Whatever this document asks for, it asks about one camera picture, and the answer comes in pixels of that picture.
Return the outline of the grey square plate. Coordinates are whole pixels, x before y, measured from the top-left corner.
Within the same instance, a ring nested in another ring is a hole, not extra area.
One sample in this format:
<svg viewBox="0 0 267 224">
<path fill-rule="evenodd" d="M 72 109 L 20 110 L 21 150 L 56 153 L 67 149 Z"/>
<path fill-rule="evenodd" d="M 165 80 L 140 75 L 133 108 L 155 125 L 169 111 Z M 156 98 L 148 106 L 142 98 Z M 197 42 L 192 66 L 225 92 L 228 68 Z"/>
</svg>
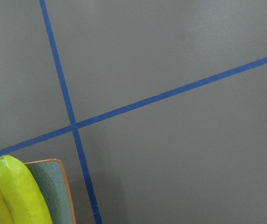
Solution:
<svg viewBox="0 0 267 224">
<path fill-rule="evenodd" d="M 48 206 L 52 224 L 76 223 L 71 193 L 62 162 L 48 159 L 25 163 Z"/>
</svg>

